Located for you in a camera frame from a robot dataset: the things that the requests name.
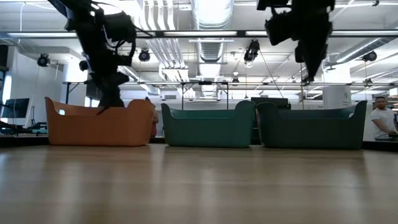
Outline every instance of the wooden table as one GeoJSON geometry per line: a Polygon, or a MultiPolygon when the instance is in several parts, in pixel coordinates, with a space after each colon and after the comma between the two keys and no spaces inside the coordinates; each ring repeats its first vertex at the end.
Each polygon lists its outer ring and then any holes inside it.
{"type": "Polygon", "coordinates": [[[0,151],[4,224],[398,223],[398,154],[151,145],[0,151]]]}

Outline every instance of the man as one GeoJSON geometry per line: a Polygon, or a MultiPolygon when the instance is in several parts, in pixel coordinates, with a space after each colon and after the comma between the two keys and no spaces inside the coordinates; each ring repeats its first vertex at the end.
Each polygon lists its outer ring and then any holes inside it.
{"type": "Polygon", "coordinates": [[[397,134],[394,124],[394,112],[386,108],[387,101],[383,96],[376,97],[376,109],[371,113],[374,126],[374,138],[386,139],[389,134],[397,134]]]}
{"type": "MultiPolygon", "coordinates": [[[[150,102],[150,99],[148,97],[145,97],[145,100],[150,102]]],[[[159,116],[157,115],[156,111],[154,113],[154,117],[152,118],[152,120],[153,123],[152,123],[152,131],[150,132],[150,137],[155,138],[157,133],[156,124],[159,123],[159,116]]]]}

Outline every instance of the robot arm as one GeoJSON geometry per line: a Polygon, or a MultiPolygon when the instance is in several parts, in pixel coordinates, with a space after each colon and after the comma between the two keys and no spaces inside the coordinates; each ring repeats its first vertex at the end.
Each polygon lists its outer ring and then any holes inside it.
{"type": "Polygon", "coordinates": [[[129,77],[118,72],[118,66],[131,66],[136,49],[136,27],[125,12],[105,15],[98,3],[92,0],[48,0],[58,12],[68,19],[67,31],[75,31],[87,62],[93,83],[103,92],[100,107],[124,106],[119,85],[129,77]],[[108,44],[108,39],[117,42],[108,44]],[[118,55],[118,48],[131,43],[127,56],[118,55]]]}
{"type": "Polygon", "coordinates": [[[329,12],[335,8],[335,0],[258,0],[257,10],[271,8],[272,17],[265,28],[272,45],[289,38],[298,40],[295,49],[297,63],[305,62],[308,77],[303,82],[312,82],[319,66],[326,57],[328,38],[332,31],[329,12]],[[289,7],[289,12],[277,13],[275,8],[289,7]]]}

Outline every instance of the computer monitor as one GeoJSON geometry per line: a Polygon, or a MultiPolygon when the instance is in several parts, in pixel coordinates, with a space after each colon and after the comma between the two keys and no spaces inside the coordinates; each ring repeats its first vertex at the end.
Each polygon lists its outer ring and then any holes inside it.
{"type": "Polygon", "coordinates": [[[289,105],[289,99],[286,98],[252,97],[251,101],[255,102],[256,105],[259,105],[260,103],[275,103],[278,109],[291,109],[291,105],[289,105]]]}
{"type": "Polygon", "coordinates": [[[29,98],[10,99],[3,105],[2,118],[26,118],[29,107],[29,98]]]}

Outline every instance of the teal basket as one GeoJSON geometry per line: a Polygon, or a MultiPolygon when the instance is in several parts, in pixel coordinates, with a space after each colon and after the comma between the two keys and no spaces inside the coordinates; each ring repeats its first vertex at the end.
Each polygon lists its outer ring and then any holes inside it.
{"type": "Polygon", "coordinates": [[[278,110],[257,105],[260,139],[265,147],[359,149],[363,142],[366,101],[337,110],[278,110]]]}
{"type": "Polygon", "coordinates": [[[175,110],[162,104],[166,143],[188,147],[249,147],[255,103],[242,101],[235,110],[175,110]]]}

